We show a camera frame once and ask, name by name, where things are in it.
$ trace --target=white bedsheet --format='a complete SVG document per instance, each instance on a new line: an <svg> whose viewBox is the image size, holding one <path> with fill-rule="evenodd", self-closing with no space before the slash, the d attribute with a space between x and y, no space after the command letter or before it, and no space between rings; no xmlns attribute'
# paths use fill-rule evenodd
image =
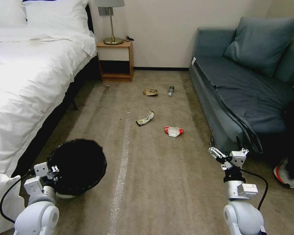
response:
<svg viewBox="0 0 294 235"><path fill-rule="evenodd" d="M34 45L30 39L40 38ZM95 39L76 32L0 29L0 195L48 115L63 100L74 76L96 54ZM5 202L14 219L24 208L19 186ZM12 223L0 216L0 232Z"/></svg>

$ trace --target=blue sofa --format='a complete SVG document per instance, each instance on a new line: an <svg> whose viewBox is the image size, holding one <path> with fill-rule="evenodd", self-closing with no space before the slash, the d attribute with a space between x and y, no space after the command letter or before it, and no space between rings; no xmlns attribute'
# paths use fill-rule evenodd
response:
<svg viewBox="0 0 294 235"><path fill-rule="evenodd" d="M267 77L223 56L234 38L235 30L198 28L189 68L214 145L227 154L240 145L254 153L280 151L282 113L294 99L294 42Z"/></svg>

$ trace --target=power cord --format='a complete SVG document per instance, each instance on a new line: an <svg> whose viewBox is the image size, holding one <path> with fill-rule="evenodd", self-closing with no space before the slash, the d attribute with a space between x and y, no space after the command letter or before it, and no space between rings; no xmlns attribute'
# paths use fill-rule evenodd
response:
<svg viewBox="0 0 294 235"><path fill-rule="evenodd" d="M268 189L269 189L268 181L267 181L265 178L263 178L261 175L258 175L258 174L256 174L256 173L252 173L252 172L250 172L250 171L247 171L247 170L244 170L244 169L242 169L242 168L240 168L240 167L237 167L237 166L233 165L233 163L230 162L230 161L229 161L229 163L231 163L231 165L232 165L233 167L237 168L238 170L240 170L240 171L242 171L242 172L245 172L245 173L247 173L247 174L250 174L250 175L256 176L256 177L262 179L262 180L265 182L265 184L266 184L266 188L265 188L264 194L262 195L262 198L261 198L261 200L260 200L260 202L259 202L259 204L258 204L258 208L257 208L257 209L260 211L261 205L262 205L262 203L264 202L265 197L266 197L267 192L268 192Z"/></svg>
<svg viewBox="0 0 294 235"><path fill-rule="evenodd" d="M124 39L124 41L134 41L134 39L133 38L130 38L129 36L126 36L125 38L126 39Z"/></svg>
<svg viewBox="0 0 294 235"><path fill-rule="evenodd" d="M21 178L19 178L11 187L9 187L9 189L5 192L5 194L3 195L3 197L2 197L2 199L1 199L1 201L0 201L0 214L1 214L1 216L3 217L3 218L5 218L6 220L8 220L8 221L10 221L10 222L12 222L12 223L14 223L15 224L15 220L13 220L13 219L11 219L11 218L9 218L9 217L7 217L5 214L4 214L4 212L3 212L3 209L2 209L2 205L3 205L3 201L4 201L4 198L7 196L7 194L10 192L10 190L18 183L18 182L20 182L22 179L24 179L26 176L28 176L28 175L30 175L32 173L32 171L31 170L28 170L28 172L25 174L25 175L23 175Z"/></svg>

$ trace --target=nightstand shelf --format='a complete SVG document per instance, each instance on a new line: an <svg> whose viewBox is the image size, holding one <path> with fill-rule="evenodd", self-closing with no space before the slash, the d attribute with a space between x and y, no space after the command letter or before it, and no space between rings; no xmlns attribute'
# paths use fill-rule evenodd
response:
<svg viewBox="0 0 294 235"><path fill-rule="evenodd" d="M119 45L97 43L102 81L131 82L134 74L132 42Z"/></svg>

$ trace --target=sofa armrest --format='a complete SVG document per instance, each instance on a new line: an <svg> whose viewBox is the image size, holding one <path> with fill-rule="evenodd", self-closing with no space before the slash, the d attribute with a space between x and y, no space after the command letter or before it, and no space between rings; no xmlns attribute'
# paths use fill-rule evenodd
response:
<svg viewBox="0 0 294 235"><path fill-rule="evenodd" d="M294 42L292 42L282 55L277 66L275 77L294 86Z"/></svg>
<svg viewBox="0 0 294 235"><path fill-rule="evenodd" d="M235 29L197 29L192 58L196 56L222 56L235 38Z"/></svg>

